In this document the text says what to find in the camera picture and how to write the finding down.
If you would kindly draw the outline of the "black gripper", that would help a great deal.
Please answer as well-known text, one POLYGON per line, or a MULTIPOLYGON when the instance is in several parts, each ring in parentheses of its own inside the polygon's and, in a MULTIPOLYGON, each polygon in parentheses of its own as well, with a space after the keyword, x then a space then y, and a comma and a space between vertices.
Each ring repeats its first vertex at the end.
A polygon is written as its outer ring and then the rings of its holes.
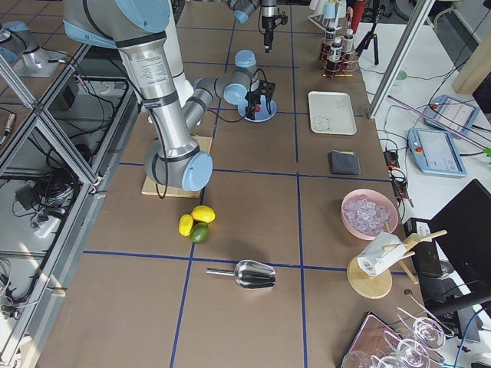
POLYGON ((270 111, 270 103, 275 92, 275 83, 266 80, 259 80, 258 85, 253 87, 248 92, 248 105, 245 109, 245 117, 248 120, 255 119, 256 104, 261 103, 262 98, 262 110, 265 112, 270 111))

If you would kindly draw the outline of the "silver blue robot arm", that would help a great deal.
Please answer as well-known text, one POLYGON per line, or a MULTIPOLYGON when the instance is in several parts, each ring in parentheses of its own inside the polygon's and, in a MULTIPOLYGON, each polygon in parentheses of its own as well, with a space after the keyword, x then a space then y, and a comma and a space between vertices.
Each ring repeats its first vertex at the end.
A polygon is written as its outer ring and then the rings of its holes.
POLYGON ((66 1, 64 30, 80 43, 119 51, 129 80, 150 114, 157 139, 147 151, 145 170, 156 183, 199 191, 213 172, 212 157, 191 133, 215 99, 245 105, 250 119, 260 105, 269 114, 275 84, 260 74, 255 55, 238 51, 229 77, 184 74, 169 1, 66 1))

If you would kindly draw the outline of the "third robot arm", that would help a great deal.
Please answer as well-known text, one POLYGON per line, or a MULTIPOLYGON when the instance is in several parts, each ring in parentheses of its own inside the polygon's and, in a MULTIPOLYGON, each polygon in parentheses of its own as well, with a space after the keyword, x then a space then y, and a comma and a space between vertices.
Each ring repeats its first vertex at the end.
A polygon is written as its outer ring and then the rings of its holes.
MULTIPOLYGON (((184 104, 191 97, 193 86, 185 77, 177 40, 171 40, 164 49, 175 52, 170 58, 170 66, 180 103, 184 104)), ((1 56, 21 77, 50 77, 57 65, 65 62, 68 54, 42 48, 24 22, 10 21, 1 25, 1 56)), ((255 81, 246 86, 248 93, 242 101, 237 100, 242 93, 240 85, 234 87, 229 84, 223 88, 226 101, 238 107, 241 117, 253 122, 267 120, 276 112, 272 99, 275 84, 267 81, 265 76, 260 77, 261 73, 255 69, 255 81)))

